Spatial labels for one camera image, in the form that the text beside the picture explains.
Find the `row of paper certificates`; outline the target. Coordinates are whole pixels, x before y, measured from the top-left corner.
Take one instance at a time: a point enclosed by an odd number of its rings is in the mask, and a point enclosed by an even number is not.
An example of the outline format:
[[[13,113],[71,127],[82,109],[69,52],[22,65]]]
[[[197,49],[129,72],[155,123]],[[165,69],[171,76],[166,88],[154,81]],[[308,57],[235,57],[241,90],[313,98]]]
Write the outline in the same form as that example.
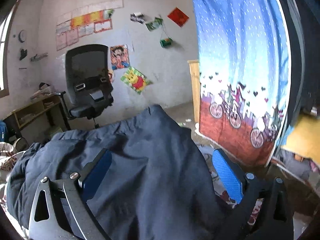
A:
[[[80,38],[112,29],[112,15],[124,7],[123,0],[90,4],[67,12],[56,22],[56,50],[79,42]]]

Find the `round fan beside bed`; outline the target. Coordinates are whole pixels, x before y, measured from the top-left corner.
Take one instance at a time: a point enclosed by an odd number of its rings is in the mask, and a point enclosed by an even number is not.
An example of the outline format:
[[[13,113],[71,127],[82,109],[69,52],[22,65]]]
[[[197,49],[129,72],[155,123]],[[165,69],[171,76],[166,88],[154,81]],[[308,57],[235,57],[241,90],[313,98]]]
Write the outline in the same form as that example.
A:
[[[29,148],[29,144],[24,137],[21,137],[15,140],[13,147],[15,148],[16,152],[22,152]]]

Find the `window with dark frame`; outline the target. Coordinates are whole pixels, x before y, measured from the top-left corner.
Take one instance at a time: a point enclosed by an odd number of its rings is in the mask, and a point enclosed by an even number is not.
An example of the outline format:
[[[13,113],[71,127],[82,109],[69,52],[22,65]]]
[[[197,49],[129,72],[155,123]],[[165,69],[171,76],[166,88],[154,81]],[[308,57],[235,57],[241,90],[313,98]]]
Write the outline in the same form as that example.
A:
[[[8,35],[10,33],[12,17],[14,16],[15,9],[16,6],[13,6],[9,14],[1,23],[1,98],[9,95],[6,53],[9,39]]]

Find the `black mesh office chair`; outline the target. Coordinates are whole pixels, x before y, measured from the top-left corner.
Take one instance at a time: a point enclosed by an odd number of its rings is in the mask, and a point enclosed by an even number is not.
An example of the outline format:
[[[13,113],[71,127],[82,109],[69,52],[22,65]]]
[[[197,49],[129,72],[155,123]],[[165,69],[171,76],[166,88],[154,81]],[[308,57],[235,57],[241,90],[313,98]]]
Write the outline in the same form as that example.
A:
[[[96,118],[114,102],[108,76],[108,46],[87,44],[68,50],[65,77],[67,90],[56,95],[66,118],[87,118],[99,128]]]

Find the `blue backpack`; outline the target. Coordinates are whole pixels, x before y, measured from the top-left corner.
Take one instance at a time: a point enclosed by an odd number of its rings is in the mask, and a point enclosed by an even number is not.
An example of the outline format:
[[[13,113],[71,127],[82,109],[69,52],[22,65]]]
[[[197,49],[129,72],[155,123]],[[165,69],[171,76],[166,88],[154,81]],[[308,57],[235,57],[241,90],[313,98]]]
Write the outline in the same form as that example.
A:
[[[0,121],[0,142],[6,142],[7,138],[7,125],[2,120]]]

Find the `anime character poster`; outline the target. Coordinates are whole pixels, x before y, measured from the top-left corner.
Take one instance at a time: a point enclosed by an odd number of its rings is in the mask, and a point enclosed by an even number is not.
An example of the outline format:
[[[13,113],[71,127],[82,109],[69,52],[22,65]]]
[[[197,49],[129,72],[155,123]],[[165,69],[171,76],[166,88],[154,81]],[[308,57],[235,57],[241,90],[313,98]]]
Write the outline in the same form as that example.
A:
[[[110,48],[111,67],[113,70],[130,66],[127,45],[118,45]]]

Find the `round wall clock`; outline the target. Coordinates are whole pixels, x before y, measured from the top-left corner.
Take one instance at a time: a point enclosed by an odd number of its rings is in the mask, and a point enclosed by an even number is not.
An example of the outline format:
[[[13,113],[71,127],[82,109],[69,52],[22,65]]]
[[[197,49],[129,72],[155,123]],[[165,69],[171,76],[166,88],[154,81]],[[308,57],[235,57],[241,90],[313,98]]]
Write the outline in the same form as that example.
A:
[[[18,40],[21,42],[21,43],[24,43],[26,40],[27,40],[27,32],[26,30],[21,30],[18,34]]]

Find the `Winnie the Pooh poster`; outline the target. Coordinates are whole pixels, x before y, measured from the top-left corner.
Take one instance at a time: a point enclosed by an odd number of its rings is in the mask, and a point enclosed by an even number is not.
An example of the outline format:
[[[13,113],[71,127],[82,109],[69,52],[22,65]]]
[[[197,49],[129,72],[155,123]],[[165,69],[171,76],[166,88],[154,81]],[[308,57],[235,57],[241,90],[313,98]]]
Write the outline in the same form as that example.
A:
[[[152,84],[145,75],[133,67],[129,67],[120,80],[132,88],[137,94],[140,94],[146,86]]]

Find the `navy blue puffer jacket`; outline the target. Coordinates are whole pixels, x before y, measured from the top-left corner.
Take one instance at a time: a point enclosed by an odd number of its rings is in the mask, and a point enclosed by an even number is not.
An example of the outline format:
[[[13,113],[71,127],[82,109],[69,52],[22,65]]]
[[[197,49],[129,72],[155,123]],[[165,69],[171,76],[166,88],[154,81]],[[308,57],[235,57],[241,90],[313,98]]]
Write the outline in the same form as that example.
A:
[[[27,228],[40,180],[68,178],[103,148],[112,152],[112,164],[87,204],[111,239],[216,237],[231,210],[215,194],[190,129],[159,105],[99,129],[32,144],[9,177],[9,213]]]

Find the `blue cartoon bicycle curtain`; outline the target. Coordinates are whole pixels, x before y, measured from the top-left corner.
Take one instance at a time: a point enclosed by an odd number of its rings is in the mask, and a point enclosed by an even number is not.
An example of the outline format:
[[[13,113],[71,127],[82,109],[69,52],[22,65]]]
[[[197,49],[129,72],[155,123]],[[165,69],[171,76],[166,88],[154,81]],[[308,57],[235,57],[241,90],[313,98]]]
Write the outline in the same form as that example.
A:
[[[199,133],[241,163],[266,166],[284,126],[290,40],[280,0],[193,0]]]

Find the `floral white red bedspread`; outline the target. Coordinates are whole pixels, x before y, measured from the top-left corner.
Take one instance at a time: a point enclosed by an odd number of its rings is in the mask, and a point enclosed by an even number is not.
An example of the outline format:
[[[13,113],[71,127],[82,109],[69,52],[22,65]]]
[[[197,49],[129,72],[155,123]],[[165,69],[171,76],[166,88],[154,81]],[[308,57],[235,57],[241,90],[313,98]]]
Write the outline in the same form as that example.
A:
[[[196,145],[207,163],[210,175],[212,176],[216,195],[231,208],[235,208],[238,203],[229,196],[220,177],[217,175],[217,172],[212,165],[212,153],[214,148],[212,146],[205,146],[201,144]],[[7,184],[9,177],[14,165],[24,155],[24,153],[24,151],[18,152],[12,145],[8,143],[1,143],[1,208],[18,234],[23,239],[29,239],[29,231],[21,226],[14,217],[12,217],[12,215],[8,212],[7,207]]]

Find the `green hanging wall pouch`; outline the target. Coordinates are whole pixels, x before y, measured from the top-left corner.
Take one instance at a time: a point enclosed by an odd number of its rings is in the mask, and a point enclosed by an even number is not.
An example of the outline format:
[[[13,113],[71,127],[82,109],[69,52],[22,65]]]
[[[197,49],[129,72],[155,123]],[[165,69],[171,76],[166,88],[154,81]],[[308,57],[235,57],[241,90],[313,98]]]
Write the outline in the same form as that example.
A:
[[[171,38],[167,37],[167,38],[160,40],[160,45],[162,48],[167,48],[172,45],[172,42],[173,42],[173,40]]]

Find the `wooden desk with shelf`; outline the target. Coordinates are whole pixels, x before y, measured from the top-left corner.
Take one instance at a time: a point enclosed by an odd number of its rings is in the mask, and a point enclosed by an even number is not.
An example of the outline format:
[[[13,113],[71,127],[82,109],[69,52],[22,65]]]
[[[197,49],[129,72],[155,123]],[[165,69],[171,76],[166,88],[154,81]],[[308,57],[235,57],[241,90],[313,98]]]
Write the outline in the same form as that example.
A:
[[[56,126],[56,118],[53,110],[59,110],[63,121],[63,128],[70,129],[69,123],[63,110],[62,102],[57,95],[48,95],[35,100],[7,115],[3,122],[7,126],[7,140],[23,137],[22,130],[31,125],[41,116],[45,115],[50,127]]]

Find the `red square paper decoration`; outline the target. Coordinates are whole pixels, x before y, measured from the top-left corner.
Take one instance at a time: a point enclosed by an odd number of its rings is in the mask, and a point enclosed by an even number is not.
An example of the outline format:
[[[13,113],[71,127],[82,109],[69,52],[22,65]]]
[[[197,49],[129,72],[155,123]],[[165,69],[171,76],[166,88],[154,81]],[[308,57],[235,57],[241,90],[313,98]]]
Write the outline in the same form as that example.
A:
[[[178,7],[176,7],[172,12],[170,12],[167,17],[175,22],[179,27],[183,27],[184,24],[189,20],[189,17]]]

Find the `green photo on wall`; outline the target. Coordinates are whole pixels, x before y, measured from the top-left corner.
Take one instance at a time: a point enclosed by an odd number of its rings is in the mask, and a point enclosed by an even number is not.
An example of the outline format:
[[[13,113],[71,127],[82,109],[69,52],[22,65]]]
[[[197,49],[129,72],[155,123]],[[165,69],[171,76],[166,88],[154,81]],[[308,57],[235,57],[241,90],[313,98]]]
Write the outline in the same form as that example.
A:
[[[145,26],[147,27],[148,31],[154,31],[156,29],[163,28],[163,19],[156,17],[153,21],[146,23]]]

